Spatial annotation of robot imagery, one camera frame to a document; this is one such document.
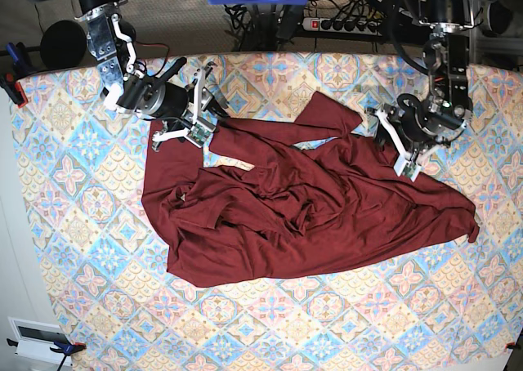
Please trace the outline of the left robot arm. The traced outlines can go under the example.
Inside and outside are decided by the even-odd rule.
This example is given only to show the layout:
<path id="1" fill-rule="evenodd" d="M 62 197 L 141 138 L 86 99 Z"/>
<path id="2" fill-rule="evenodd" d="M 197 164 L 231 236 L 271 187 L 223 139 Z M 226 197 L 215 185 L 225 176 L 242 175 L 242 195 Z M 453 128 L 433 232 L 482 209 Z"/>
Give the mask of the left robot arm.
<path id="1" fill-rule="evenodd" d="M 415 178 L 425 158 L 439 148 L 451 146 L 453 140 L 445 137 L 446 132 L 461 136 L 467 128 L 473 106 L 468 96 L 469 39 L 465 32 L 478 25 L 479 16 L 472 1 L 377 0 L 387 15 L 387 36 L 397 54 L 428 78 L 423 100 L 402 93 L 395 105 L 366 110 L 378 119 L 374 140 L 379 145 L 395 146 L 398 157 L 394 169 L 399 176 Z M 421 63 L 406 53 L 396 37 L 401 10 L 412 18 L 409 36 L 420 29 L 428 31 Z"/>

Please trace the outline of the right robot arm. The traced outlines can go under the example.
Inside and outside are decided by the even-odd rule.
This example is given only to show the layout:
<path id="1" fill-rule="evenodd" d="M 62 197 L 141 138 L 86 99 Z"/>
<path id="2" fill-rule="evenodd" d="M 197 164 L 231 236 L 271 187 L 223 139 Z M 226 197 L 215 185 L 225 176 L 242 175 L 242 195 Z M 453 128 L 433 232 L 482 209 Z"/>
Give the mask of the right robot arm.
<path id="1" fill-rule="evenodd" d="M 159 76 L 148 74 L 137 57 L 133 27 L 120 14 L 123 1 L 78 0 L 82 11 L 79 18 L 87 23 L 87 49 L 97 61 L 96 68 L 106 90 L 105 106 L 120 114 L 161 122 L 161 129 L 151 138 L 153 151 L 172 139 L 187 140 L 198 148 L 203 147 L 216 130 L 215 124 L 204 117 L 204 112 L 217 118 L 228 116 L 206 87 L 214 63 L 197 69 L 184 87 L 170 80 L 186 64 L 185 57 L 175 60 Z"/>

